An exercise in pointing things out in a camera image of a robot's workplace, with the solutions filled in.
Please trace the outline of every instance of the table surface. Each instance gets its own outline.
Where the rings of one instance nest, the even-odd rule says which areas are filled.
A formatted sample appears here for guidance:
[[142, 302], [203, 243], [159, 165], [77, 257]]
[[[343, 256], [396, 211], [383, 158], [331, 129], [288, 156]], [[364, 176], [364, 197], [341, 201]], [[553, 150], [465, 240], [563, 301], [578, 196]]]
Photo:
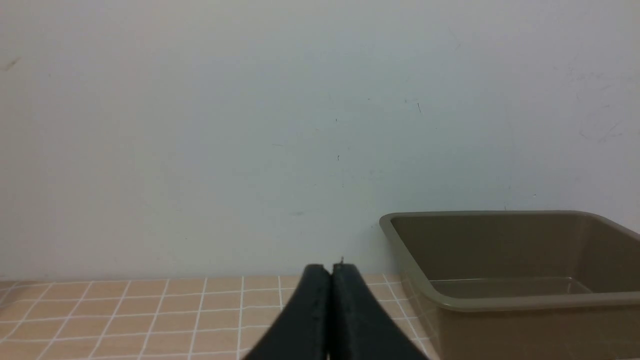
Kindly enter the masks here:
[[[291, 297], [299, 276], [0, 282], [0, 358], [242, 358]], [[394, 274], [364, 275], [382, 307], [437, 360]]]

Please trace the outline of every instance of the beige tile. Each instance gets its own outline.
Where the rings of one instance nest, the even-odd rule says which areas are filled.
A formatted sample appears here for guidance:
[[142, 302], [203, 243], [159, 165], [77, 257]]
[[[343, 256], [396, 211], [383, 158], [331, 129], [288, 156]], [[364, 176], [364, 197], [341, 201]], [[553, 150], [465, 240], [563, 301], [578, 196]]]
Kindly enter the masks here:
[[398, 303], [400, 303], [400, 306], [402, 307], [402, 309], [404, 310], [404, 312], [408, 317], [411, 318], [413, 316], [416, 316], [415, 310], [413, 309], [413, 306], [411, 305], [411, 302], [409, 302], [409, 300], [406, 300], [406, 299], [398, 300]]
[[237, 341], [237, 330], [198, 331], [193, 352], [235, 351]]
[[438, 355], [438, 352], [436, 351], [435, 347], [429, 340], [424, 339], [424, 340], [420, 340], [420, 342], [422, 343], [422, 346], [424, 346], [424, 350], [426, 351], [425, 354], [427, 354], [427, 356], [431, 360], [440, 360], [440, 356]]
[[126, 297], [122, 300], [117, 314], [155, 314], [158, 309], [158, 304], [160, 304], [160, 297]]
[[88, 357], [98, 339], [56, 340], [42, 356], [42, 360], [80, 359]]
[[236, 352], [224, 352], [222, 354], [192, 354], [191, 360], [236, 360]]
[[44, 296], [44, 300], [76, 300], [80, 299], [89, 286], [88, 282], [70, 282], [53, 284]]
[[280, 277], [280, 287], [285, 288], [295, 288], [298, 286], [300, 282], [300, 276], [281, 276]]
[[250, 307], [242, 310], [242, 326], [271, 325], [279, 314], [280, 308], [276, 307]]
[[47, 281], [18, 281], [16, 286], [49, 285]]
[[239, 310], [202, 311], [198, 330], [238, 327], [239, 318]]
[[11, 304], [20, 300], [37, 300], [44, 293], [49, 285], [25, 286], [22, 288], [12, 289], [7, 296], [4, 297], [2, 305]]
[[58, 332], [64, 320], [23, 322], [9, 337], [11, 340], [50, 340]]
[[398, 299], [406, 299], [406, 294], [401, 284], [390, 284], [391, 290]]
[[382, 274], [363, 274], [362, 278], [367, 284], [385, 284], [385, 277]]
[[35, 360], [49, 344], [49, 341], [2, 341], [0, 354], [7, 360]]
[[146, 337], [146, 335], [105, 336], [93, 356], [138, 355], [142, 350]]
[[0, 290], [11, 288], [13, 285], [17, 284], [17, 281], [0, 281]]
[[394, 296], [387, 285], [370, 285], [369, 289], [378, 300], [393, 300]]
[[149, 356], [143, 356], [142, 357], [142, 360], [188, 360], [188, 359], [189, 359], [188, 355], [169, 355], [169, 356], [153, 356], [153, 355], [149, 355]]
[[73, 316], [111, 316], [118, 305], [118, 299], [111, 300], [82, 300]]
[[153, 332], [193, 330], [198, 313], [158, 314]]
[[401, 278], [399, 274], [385, 274], [388, 282], [400, 282]]
[[0, 321], [19, 321], [31, 309], [33, 301], [16, 302], [4, 307], [0, 307]]
[[395, 301], [380, 302], [380, 306], [387, 312], [390, 318], [404, 318], [400, 305]]
[[27, 319], [63, 318], [71, 313], [77, 300], [37, 302], [27, 315]]
[[127, 287], [128, 281], [97, 281], [91, 284], [85, 299], [104, 299], [121, 297]]
[[243, 296], [243, 307], [280, 306], [280, 292], [278, 290], [246, 291]]
[[411, 340], [411, 342], [413, 343], [413, 346], [415, 346], [416, 349], [420, 350], [420, 352], [423, 352], [422, 351], [422, 343], [420, 342], [420, 340], [413, 339], [413, 340]]
[[132, 281], [126, 296], [160, 296], [163, 294], [166, 280]]
[[207, 279], [207, 293], [219, 291], [240, 291], [242, 288], [242, 278], [240, 277], [218, 277]]
[[154, 334], [149, 336], [145, 355], [183, 354], [191, 348], [192, 332], [178, 334]]
[[240, 308], [240, 293], [214, 293], [204, 295], [203, 310], [238, 309]]
[[268, 327], [245, 327], [240, 336], [240, 348], [252, 348], [262, 338]]
[[284, 289], [282, 290], [282, 305], [286, 305], [291, 299], [291, 295], [295, 292], [294, 289]]
[[204, 279], [171, 279], [167, 295], [199, 294], [204, 289]]
[[148, 332], [154, 315], [115, 316], [109, 324], [107, 335], [137, 334]]
[[4, 339], [15, 329], [19, 322], [0, 322], [0, 339]]
[[278, 277], [277, 276], [245, 276], [244, 277], [244, 289], [277, 289]]
[[407, 338], [415, 339], [415, 335], [413, 334], [413, 330], [411, 330], [411, 326], [409, 325], [409, 321], [407, 319], [395, 319], [394, 321]]
[[411, 323], [411, 325], [413, 325], [413, 328], [415, 329], [415, 333], [418, 335], [419, 338], [427, 337], [427, 332], [422, 327], [422, 324], [420, 324], [420, 320], [409, 319], [409, 322]]
[[59, 338], [100, 336], [109, 318], [71, 318], [58, 335]]
[[198, 311], [200, 309], [201, 295], [167, 296], [162, 301], [161, 313], [171, 311]]

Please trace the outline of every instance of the plastic tray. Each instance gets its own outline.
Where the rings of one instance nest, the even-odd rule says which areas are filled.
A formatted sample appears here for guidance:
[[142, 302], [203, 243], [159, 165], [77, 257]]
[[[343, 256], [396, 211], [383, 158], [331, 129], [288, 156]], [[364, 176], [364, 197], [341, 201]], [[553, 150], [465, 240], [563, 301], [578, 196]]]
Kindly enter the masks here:
[[578, 211], [380, 219], [442, 360], [640, 357], [640, 236]]

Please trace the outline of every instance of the white grout line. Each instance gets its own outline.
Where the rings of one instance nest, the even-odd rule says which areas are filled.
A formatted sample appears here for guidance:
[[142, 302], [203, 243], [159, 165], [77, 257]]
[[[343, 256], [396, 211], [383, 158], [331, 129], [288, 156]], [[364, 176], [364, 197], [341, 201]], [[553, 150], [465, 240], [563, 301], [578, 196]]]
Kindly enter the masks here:
[[196, 315], [196, 324], [193, 327], [193, 334], [191, 335], [191, 346], [189, 347], [189, 357], [188, 360], [191, 360], [191, 353], [193, 352], [193, 345], [196, 343], [196, 331], [198, 330], [198, 323], [200, 322], [200, 313], [202, 312], [202, 304], [204, 303], [204, 293], [207, 289], [207, 280], [204, 279], [204, 284], [202, 285], [202, 296], [200, 296], [200, 307], [198, 308], [198, 314]]
[[[244, 301], [244, 276], [242, 277], [242, 287], [240, 287], [240, 309], [242, 309]], [[240, 339], [242, 336], [242, 310], [238, 316], [238, 344], [236, 347], [236, 360], [240, 360]]]
[[18, 285], [18, 282], [16, 281], [13, 285], [9, 286], [7, 289], [3, 289], [6, 290], [6, 293], [4, 293], [4, 295], [2, 295], [2, 297], [0, 297], [0, 304], [2, 304], [2, 302], [4, 301], [4, 298], [6, 298], [7, 296], [9, 296], [9, 293], [15, 289], [16, 285]]
[[118, 310], [120, 309], [120, 305], [122, 304], [122, 301], [125, 298], [124, 295], [129, 290], [129, 285], [131, 285], [131, 281], [127, 282], [127, 286], [125, 286], [124, 291], [122, 292], [122, 296], [120, 297], [120, 301], [118, 301], [118, 305], [116, 305], [116, 308], [113, 310], [113, 314], [111, 314], [111, 317], [109, 318], [109, 321], [107, 321], [107, 325], [104, 327], [104, 330], [102, 330], [102, 334], [100, 334], [100, 337], [98, 338], [98, 341], [95, 343], [95, 347], [91, 351], [91, 354], [89, 354], [89, 359], [91, 359], [93, 357], [93, 355], [95, 354], [95, 351], [98, 350], [98, 347], [100, 346], [100, 343], [102, 342], [102, 339], [104, 338], [104, 335], [107, 333], [107, 329], [111, 325], [111, 322], [113, 321], [113, 319], [116, 317], [116, 314], [118, 313]]
[[145, 342], [142, 344], [142, 348], [140, 349], [140, 353], [138, 354], [138, 360], [142, 359], [142, 354], [145, 352], [145, 349], [147, 348], [149, 337], [151, 337], [151, 330], [154, 328], [154, 325], [156, 324], [156, 319], [158, 318], [158, 313], [160, 312], [160, 307], [162, 306], [164, 296], [166, 295], [166, 291], [168, 288], [169, 288], [169, 279], [167, 279], [166, 283], [164, 284], [164, 290], [162, 292], [162, 296], [160, 297], [160, 301], [158, 302], [158, 307], [156, 308], [154, 319], [151, 320], [151, 325], [149, 325], [149, 331], [147, 332], [147, 336], [145, 337]]
[[[245, 325], [245, 326], [242, 326], [240, 329], [247, 329], [247, 328], [261, 329], [265, 327], [270, 327], [270, 325]], [[229, 331], [229, 330], [239, 330], [239, 329], [237, 327], [221, 327], [219, 329], [198, 330], [198, 332], [216, 332], [216, 331]], [[151, 333], [152, 334], [187, 334], [187, 333], [192, 334], [193, 330], [153, 331]], [[119, 338], [122, 336], [139, 336], [139, 335], [147, 335], [147, 334], [148, 332], [132, 332], [129, 334], [110, 334], [105, 336], [76, 336], [73, 338], [59, 338], [59, 339], [55, 339], [55, 341], [87, 340], [87, 339], [97, 339], [97, 338]], [[29, 340], [10, 340], [10, 341], [16, 342], [16, 343], [43, 343], [47, 340], [46, 339], [29, 339]]]
[[71, 310], [71, 312], [69, 312], [69, 316], [65, 319], [65, 321], [62, 322], [62, 325], [60, 325], [60, 328], [58, 329], [56, 334], [53, 336], [53, 339], [51, 339], [49, 344], [44, 348], [44, 350], [42, 350], [42, 352], [40, 353], [40, 356], [38, 356], [38, 358], [36, 360], [40, 360], [42, 358], [42, 356], [44, 356], [44, 354], [47, 352], [47, 350], [51, 347], [51, 345], [53, 345], [54, 341], [56, 341], [56, 339], [58, 338], [58, 336], [62, 332], [62, 329], [65, 328], [65, 326], [69, 322], [69, 319], [71, 319], [71, 314], [73, 314], [74, 311], [77, 309], [78, 305], [80, 305], [80, 301], [82, 301], [84, 299], [84, 297], [86, 296], [86, 294], [89, 292], [89, 288], [91, 288], [92, 284], [93, 284], [93, 281], [89, 282], [89, 284], [86, 286], [86, 289], [84, 289], [84, 293], [82, 294], [82, 297], [80, 298], [80, 300], [78, 300], [76, 302], [76, 306], [74, 306], [74, 308]]
[[[20, 323], [22, 323], [22, 322], [27, 318], [27, 316], [29, 316], [29, 313], [31, 312], [31, 310], [33, 310], [33, 308], [36, 306], [36, 304], [38, 303], [38, 301], [39, 301], [40, 299], [42, 299], [42, 297], [44, 296], [44, 294], [46, 294], [46, 293], [47, 293], [47, 291], [49, 291], [49, 289], [51, 289], [51, 286], [53, 286], [53, 284], [55, 284], [55, 282], [50, 283], [50, 284], [49, 284], [49, 286], [47, 287], [47, 289], [46, 289], [45, 291], [43, 291], [43, 292], [42, 292], [42, 294], [40, 294], [40, 296], [38, 297], [38, 300], [35, 300], [35, 301], [33, 302], [33, 304], [31, 305], [31, 307], [29, 308], [29, 310], [27, 310], [27, 312], [26, 312], [26, 313], [24, 313], [24, 316], [22, 317], [22, 320], [20, 320]], [[15, 333], [15, 331], [16, 331], [19, 327], [20, 327], [20, 325], [18, 324], [18, 326], [14, 327], [14, 328], [13, 328], [13, 330], [12, 330], [9, 334], [7, 334], [7, 336], [5, 336], [4, 338], [5, 338], [5, 339], [8, 339], [9, 337], [11, 337], [11, 335], [13, 335], [13, 333]]]
[[282, 283], [280, 282], [280, 276], [278, 276], [278, 296], [280, 296], [280, 310], [282, 310]]
[[[396, 294], [394, 293], [393, 288], [391, 288], [391, 284], [387, 281], [387, 276], [385, 274], [382, 274], [382, 277], [385, 278], [385, 282], [387, 282], [387, 286], [389, 287], [389, 291], [391, 291], [391, 295], [394, 296], [394, 299], [396, 300], [396, 303], [398, 304], [398, 307], [400, 307], [400, 311], [402, 311], [402, 314], [404, 315], [404, 318], [406, 319], [406, 322], [409, 323], [409, 327], [411, 328], [411, 331], [413, 332], [413, 336], [415, 336], [415, 338], [418, 338], [418, 332], [415, 331], [415, 329], [413, 328], [413, 324], [411, 323], [411, 321], [409, 321], [409, 318], [407, 317], [404, 309], [402, 308], [402, 305], [400, 305], [400, 301], [398, 301], [398, 298], [396, 297]], [[421, 341], [419, 341], [420, 343], [420, 348], [422, 349], [422, 353], [426, 354], [427, 353], [427, 349], [424, 348], [424, 345], [422, 344]]]
[[[266, 305], [266, 306], [245, 306], [245, 309], [277, 309], [280, 306], [278, 305]], [[225, 309], [213, 309], [213, 310], [202, 310], [201, 313], [215, 313], [216, 311], [232, 311], [232, 310], [241, 310], [239, 307], [228, 307]], [[191, 311], [165, 311], [160, 312], [158, 314], [193, 314], [197, 313], [197, 310]], [[145, 316], [145, 315], [154, 315], [155, 313], [135, 313], [135, 314], [121, 314], [121, 315], [75, 315], [75, 316], [62, 316], [57, 318], [37, 318], [37, 319], [29, 319], [29, 320], [15, 320], [15, 321], [0, 321], [0, 323], [22, 323], [22, 322], [39, 322], [42, 320], [65, 320], [67, 318], [111, 318], [112, 316], [116, 318], [125, 318], [130, 316]]]
[[[389, 284], [400, 284], [400, 282], [389, 282]], [[40, 286], [48, 286], [49, 284], [38, 284], [38, 285], [22, 285], [22, 286], [15, 286], [12, 288], [8, 288], [8, 289], [19, 289], [19, 288], [25, 288], [25, 287], [40, 287]], [[376, 282], [376, 283], [371, 283], [371, 284], [367, 284], [368, 286], [371, 285], [386, 285], [386, 283], [382, 283], [382, 282]], [[246, 289], [244, 290], [244, 292], [251, 292], [251, 291], [280, 291], [282, 292], [282, 290], [295, 290], [296, 288], [268, 288], [268, 289]], [[239, 293], [241, 291], [238, 290], [234, 290], [234, 291], [212, 291], [212, 292], [207, 292], [205, 293], [205, 295], [208, 294], [227, 294], [227, 293]], [[0, 299], [0, 304], [2, 302], [2, 300], [9, 294], [9, 292], [7, 291], [6, 294], [3, 295], [3, 298]], [[201, 295], [202, 293], [188, 293], [188, 294], [173, 294], [173, 295], [165, 295], [165, 297], [180, 297], [180, 296], [189, 296], [189, 295]], [[139, 296], [126, 296], [127, 299], [144, 299], [144, 298], [153, 298], [153, 297], [162, 297], [162, 295], [139, 295]], [[3, 307], [6, 306], [10, 306], [11, 304], [14, 304], [16, 302], [29, 302], [29, 301], [34, 301], [36, 299], [18, 299], [15, 300], [13, 302], [11, 302], [10, 304], [4, 304], [4, 305], [0, 305], [0, 309], [2, 309]], [[38, 299], [38, 301], [41, 302], [56, 302], [56, 301], [73, 301], [73, 300], [77, 300], [77, 299]], [[97, 299], [85, 299], [84, 301], [100, 301], [100, 300], [120, 300], [120, 297], [101, 297], [101, 298], [97, 298]]]
[[[240, 349], [240, 351], [245, 351], [245, 350], [251, 350], [251, 348], [242, 348]], [[194, 352], [193, 355], [218, 355], [218, 354], [235, 354], [236, 350], [230, 350], [230, 351], [215, 351], [215, 352]], [[189, 354], [184, 353], [184, 354], [163, 354], [163, 355], [145, 355], [145, 357], [151, 357], [151, 358], [158, 358], [158, 359], [162, 359], [163, 357], [174, 357], [174, 356], [187, 356]], [[131, 358], [131, 355], [120, 355], [120, 356], [100, 356], [100, 357], [94, 357], [94, 359], [126, 359], [129, 360]], [[85, 360], [84, 357], [82, 358], [78, 358], [78, 359], [71, 359], [71, 360]]]

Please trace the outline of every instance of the white wall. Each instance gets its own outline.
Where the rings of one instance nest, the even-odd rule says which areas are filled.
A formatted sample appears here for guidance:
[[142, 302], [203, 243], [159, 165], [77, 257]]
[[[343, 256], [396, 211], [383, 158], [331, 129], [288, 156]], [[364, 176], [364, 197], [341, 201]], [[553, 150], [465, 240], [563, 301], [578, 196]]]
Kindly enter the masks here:
[[640, 231], [638, 34], [634, 0], [0, 0], [0, 275], [390, 270], [393, 211]]

